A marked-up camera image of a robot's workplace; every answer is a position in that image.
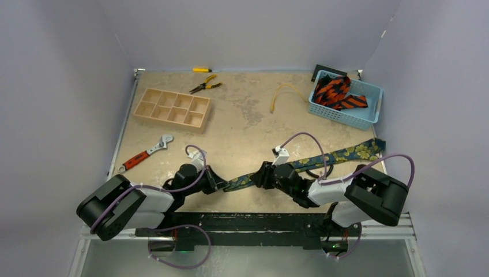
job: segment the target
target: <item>glass panel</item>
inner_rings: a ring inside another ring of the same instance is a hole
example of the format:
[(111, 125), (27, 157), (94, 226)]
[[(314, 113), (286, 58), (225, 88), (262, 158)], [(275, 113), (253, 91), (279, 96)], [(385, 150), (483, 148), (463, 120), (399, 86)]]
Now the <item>glass panel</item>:
[[(162, 258), (193, 265), (207, 246)], [(82, 273), (93, 276), (414, 276), (404, 240), (363, 240), (349, 257), (338, 263), (321, 250), (300, 247), (214, 246), (209, 260), (197, 269), (171, 268), (148, 258), (147, 241), (92, 241)]]

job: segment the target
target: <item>green floral strap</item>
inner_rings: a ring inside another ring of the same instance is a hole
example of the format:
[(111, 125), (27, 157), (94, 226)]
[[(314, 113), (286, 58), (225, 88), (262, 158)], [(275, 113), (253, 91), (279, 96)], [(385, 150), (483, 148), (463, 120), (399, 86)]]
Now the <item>green floral strap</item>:
[[(324, 154), (324, 158), (326, 159), (327, 165), (344, 163), (349, 160), (376, 160), (376, 155), (383, 151), (385, 151), (385, 141), (381, 140), (380, 138), (372, 138), (358, 145)], [(297, 172), (318, 169), (324, 166), (321, 155), (312, 158), (295, 160), (293, 162), (289, 162), (289, 164), (291, 164)], [(249, 173), (230, 180), (230, 186), (224, 189), (224, 191), (233, 192), (235, 190), (253, 186), (254, 183), (250, 180), (250, 176), (253, 174), (254, 173)]]

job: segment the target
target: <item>work surface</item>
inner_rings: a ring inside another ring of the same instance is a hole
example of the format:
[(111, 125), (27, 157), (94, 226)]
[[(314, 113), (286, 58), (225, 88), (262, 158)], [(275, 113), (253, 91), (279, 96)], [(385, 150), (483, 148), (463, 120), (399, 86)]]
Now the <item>work surface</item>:
[[(163, 134), (175, 137), (168, 144), (168, 149), (153, 154), (123, 173), (126, 178), (136, 183), (161, 186), (165, 180), (173, 177), (180, 165), (190, 161), (184, 150), (188, 144), (195, 144), (205, 150), (208, 164), (216, 174), (230, 180), (257, 171), (264, 160), (272, 161), (274, 157), (271, 149), (297, 132), (313, 134), (325, 153), (374, 137), (372, 130), (361, 131), (309, 114), (309, 104), (303, 102), (290, 87), (282, 88), (275, 111), (270, 113), (273, 94), (281, 84), (293, 84), (308, 98), (314, 85), (311, 82), (312, 73), (217, 73), (217, 78), (212, 82), (223, 82), (221, 87), (197, 92), (199, 96), (211, 98), (212, 108), (203, 134), (142, 123), (132, 115), (147, 88), (188, 93), (209, 75), (165, 72), (142, 74), (122, 136), (115, 170), (135, 154), (154, 146)], [(289, 161), (320, 154), (317, 145), (307, 136), (292, 140), (286, 149), (291, 156)], [(330, 178), (351, 173), (358, 164), (346, 162), (335, 165)], [(381, 170), (380, 164), (375, 168)], [(304, 209), (279, 190), (252, 186), (234, 192), (193, 194), (187, 197), (184, 206), (178, 211), (325, 212), (327, 208), (325, 205)]]

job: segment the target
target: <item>wrench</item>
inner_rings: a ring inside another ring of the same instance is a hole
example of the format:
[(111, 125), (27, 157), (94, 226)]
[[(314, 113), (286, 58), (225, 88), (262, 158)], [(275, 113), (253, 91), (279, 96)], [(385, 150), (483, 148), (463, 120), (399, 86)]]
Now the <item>wrench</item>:
[(123, 163), (119, 167), (119, 170), (118, 170), (119, 173), (123, 173), (124, 171), (132, 169), (134, 166), (138, 165), (140, 162), (145, 160), (147, 157), (149, 157), (150, 155), (152, 155), (156, 151), (161, 150), (161, 149), (167, 149), (168, 148), (167, 143), (169, 143), (171, 141), (173, 141), (172, 135), (170, 135), (170, 134), (162, 135), (160, 138), (160, 141), (158, 141), (158, 143), (155, 146), (153, 146), (152, 148), (150, 148), (146, 151), (142, 151), (138, 155), (129, 159), (127, 162)]

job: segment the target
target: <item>pliers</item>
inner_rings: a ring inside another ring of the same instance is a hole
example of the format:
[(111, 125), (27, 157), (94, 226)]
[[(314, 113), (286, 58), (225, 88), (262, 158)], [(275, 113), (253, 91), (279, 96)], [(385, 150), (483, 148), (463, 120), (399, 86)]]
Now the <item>pliers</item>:
[(212, 79), (214, 79), (214, 78), (216, 78), (216, 77), (217, 77), (217, 75), (215, 75), (215, 74), (210, 75), (210, 76), (209, 76), (209, 77), (207, 77), (207, 79), (205, 79), (205, 81), (204, 81), (202, 84), (200, 84), (200, 85), (199, 85), (197, 88), (192, 89), (192, 90), (190, 91), (190, 94), (194, 94), (194, 93), (196, 93), (196, 92), (198, 92), (198, 91), (201, 91), (201, 90), (203, 90), (203, 89), (206, 89), (206, 88), (217, 88), (217, 87), (221, 86), (223, 83), (217, 83), (217, 84), (215, 84), (215, 85), (208, 85), (208, 84), (207, 84), (207, 83), (208, 83), (210, 80), (212, 80)]

